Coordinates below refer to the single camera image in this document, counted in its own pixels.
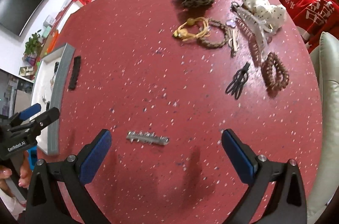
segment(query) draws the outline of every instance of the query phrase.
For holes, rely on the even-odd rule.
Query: purple gem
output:
[[[227,20],[226,25],[232,28],[235,28],[237,26],[234,20]]]

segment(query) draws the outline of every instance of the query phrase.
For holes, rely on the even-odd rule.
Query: chair backrest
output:
[[[322,100],[323,142],[317,177],[307,200],[308,224],[315,223],[339,186],[339,40],[323,32],[311,59]]]

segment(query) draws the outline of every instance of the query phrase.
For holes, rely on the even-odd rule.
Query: yellow hair tie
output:
[[[193,26],[197,21],[201,21],[203,24],[203,30],[197,34],[189,33],[186,28],[183,28],[185,25]],[[199,39],[202,37],[208,37],[210,35],[208,31],[208,19],[204,17],[199,17],[196,19],[189,18],[183,25],[180,25],[177,30],[174,31],[173,36],[179,37],[182,41],[188,41],[190,39]]]

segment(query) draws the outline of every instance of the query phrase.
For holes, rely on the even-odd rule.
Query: metal screw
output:
[[[294,160],[294,159],[290,159],[290,160],[289,160],[289,163],[290,163],[292,166],[296,166],[296,165],[297,165],[297,162],[296,162],[296,160]]]
[[[41,166],[41,165],[43,164],[43,162],[44,162],[43,159],[39,159],[39,160],[37,161],[37,165],[38,165],[38,166]]]
[[[75,155],[70,155],[67,157],[67,161],[73,162],[75,160]]]
[[[265,162],[267,160],[267,157],[263,154],[260,154],[258,155],[258,159],[261,161],[261,162]]]

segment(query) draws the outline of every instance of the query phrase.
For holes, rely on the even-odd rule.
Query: white tray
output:
[[[42,97],[45,97],[47,102],[50,101],[50,108],[61,109],[62,93],[74,51],[74,47],[70,44],[65,44],[41,59],[34,81],[31,100],[31,105],[36,103],[41,105],[41,112],[32,116],[31,119],[46,111],[46,104],[43,102]],[[59,67],[55,75],[53,90],[51,90],[50,80],[53,78],[56,62],[59,62]],[[37,142],[38,148],[45,154],[59,154],[59,120],[44,128],[41,131],[41,135],[37,137]]]

